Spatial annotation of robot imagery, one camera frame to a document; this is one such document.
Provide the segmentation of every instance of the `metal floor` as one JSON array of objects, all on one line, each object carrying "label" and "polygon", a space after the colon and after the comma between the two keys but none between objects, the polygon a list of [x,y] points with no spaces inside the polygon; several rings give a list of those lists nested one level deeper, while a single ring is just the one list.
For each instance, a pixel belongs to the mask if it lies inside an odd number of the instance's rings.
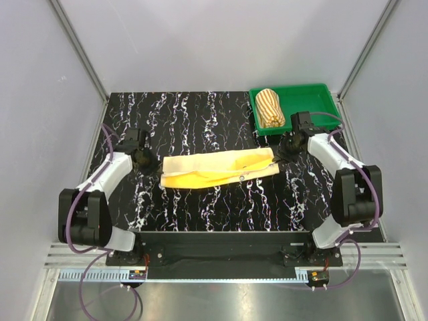
[{"label": "metal floor", "polygon": [[[331,271],[331,284],[346,278]],[[84,300],[97,297],[111,283],[84,284]],[[388,271],[363,270],[339,290],[297,291],[279,284],[159,284],[138,288],[144,311],[132,320],[404,320]],[[131,293],[117,289],[88,307],[99,320],[123,320],[132,310]],[[87,320],[79,308],[78,283],[58,282],[47,320]]]}]

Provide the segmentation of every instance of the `marble pattern tabletop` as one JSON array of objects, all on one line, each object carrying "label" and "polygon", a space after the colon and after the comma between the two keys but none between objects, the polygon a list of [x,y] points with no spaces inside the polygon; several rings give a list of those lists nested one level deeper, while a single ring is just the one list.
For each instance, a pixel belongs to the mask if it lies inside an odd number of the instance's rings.
[{"label": "marble pattern tabletop", "polygon": [[[148,130],[159,160],[261,146],[275,152],[279,142],[278,136],[257,135],[247,92],[115,93],[104,123],[121,138],[128,128]],[[101,133],[90,173],[107,152]],[[113,224],[139,231],[311,230],[330,213],[332,177],[308,154],[277,175],[242,183],[186,190],[159,182],[157,175],[125,177],[109,200]]]}]

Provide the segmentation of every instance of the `folded cloth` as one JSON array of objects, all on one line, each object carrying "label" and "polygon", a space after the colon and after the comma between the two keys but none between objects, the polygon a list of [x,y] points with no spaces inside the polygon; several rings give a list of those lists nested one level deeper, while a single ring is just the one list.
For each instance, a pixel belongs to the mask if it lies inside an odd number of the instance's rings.
[{"label": "folded cloth", "polygon": [[164,157],[162,187],[202,189],[278,174],[271,148]]},{"label": "folded cloth", "polygon": [[280,97],[272,89],[263,89],[255,96],[255,107],[261,127],[281,127],[286,124]]}]

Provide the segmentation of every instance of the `green plastic bin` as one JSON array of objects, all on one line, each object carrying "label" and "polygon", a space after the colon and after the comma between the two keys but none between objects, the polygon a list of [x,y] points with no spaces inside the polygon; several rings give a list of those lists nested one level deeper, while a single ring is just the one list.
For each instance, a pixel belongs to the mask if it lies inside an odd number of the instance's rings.
[{"label": "green plastic bin", "polygon": [[[279,135],[292,130],[290,116],[297,112],[327,112],[340,117],[336,105],[325,84],[308,84],[284,87],[266,87],[272,89],[280,97],[280,106],[286,124],[282,127],[262,128],[259,124],[257,108],[255,107],[255,96],[265,88],[256,88],[249,91],[251,107],[253,108],[255,127],[259,135]],[[316,126],[323,126],[329,130],[336,128],[340,122],[329,116],[312,116]]]}]

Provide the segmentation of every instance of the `striped cloth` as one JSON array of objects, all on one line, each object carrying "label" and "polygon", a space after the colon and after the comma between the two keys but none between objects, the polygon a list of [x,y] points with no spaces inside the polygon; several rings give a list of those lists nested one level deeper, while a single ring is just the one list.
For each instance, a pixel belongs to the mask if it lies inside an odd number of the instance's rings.
[{"label": "striped cloth", "polygon": [[255,96],[255,107],[262,128],[281,127],[286,124],[280,107],[280,97],[272,89],[263,89]]}]

